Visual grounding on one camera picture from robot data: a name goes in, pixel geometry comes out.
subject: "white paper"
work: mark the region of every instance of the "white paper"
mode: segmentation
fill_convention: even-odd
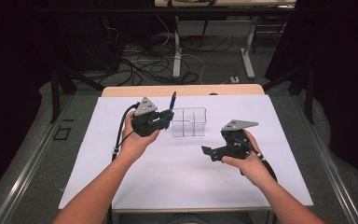
[[[158,111],[171,97],[148,97]],[[142,97],[101,97],[62,196],[62,209],[110,162],[124,111]],[[137,209],[255,209],[269,203],[234,167],[211,161],[201,146],[226,144],[221,129],[232,119],[258,122],[247,130],[257,140],[278,182],[306,206],[313,205],[303,177],[267,95],[177,96],[175,107],[205,107],[204,136],[173,137],[172,127],[127,172],[112,206]]]

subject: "table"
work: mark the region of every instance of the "table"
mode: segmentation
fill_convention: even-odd
[[[208,123],[205,136],[175,138],[168,131],[160,132],[158,141],[133,164],[123,180],[113,200],[115,212],[269,210],[264,195],[237,169],[220,162],[211,162],[201,152],[201,144],[219,147],[225,143],[220,129],[230,120],[216,118],[221,118],[225,106],[237,105],[239,100],[244,100],[246,104],[239,104],[238,110],[232,108],[229,114],[246,114],[245,117],[259,122],[258,126],[251,128],[251,132],[259,141],[280,183],[303,204],[313,205],[273,106],[269,97],[263,94],[261,86],[192,85],[106,88],[95,107],[60,208],[110,162],[117,123],[124,107],[127,108],[128,104],[144,96],[157,106],[168,106],[173,91],[177,92],[175,107],[192,106],[200,102],[206,105]]]
[[[167,7],[169,0],[155,0],[156,7]],[[213,7],[270,7],[293,5],[296,0],[217,0]],[[207,7],[210,3],[186,3],[172,0],[173,7]],[[241,49],[241,57],[245,66],[246,75],[250,79],[255,78],[255,72],[249,58],[250,48],[255,35],[257,17],[250,21],[208,21],[208,28],[203,34],[205,21],[179,21],[176,17],[177,31],[175,31],[175,56],[173,63],[173,77],[180,76],[180,64],[182,49],[180,47],[180,35],[233,35],[246,36],[246,46]]]

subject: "clear plastic box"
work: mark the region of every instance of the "clear plastic box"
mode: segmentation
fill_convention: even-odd
[[[186,107],[173,109],[172,136],[203,136],[206,123],[204,107]]]

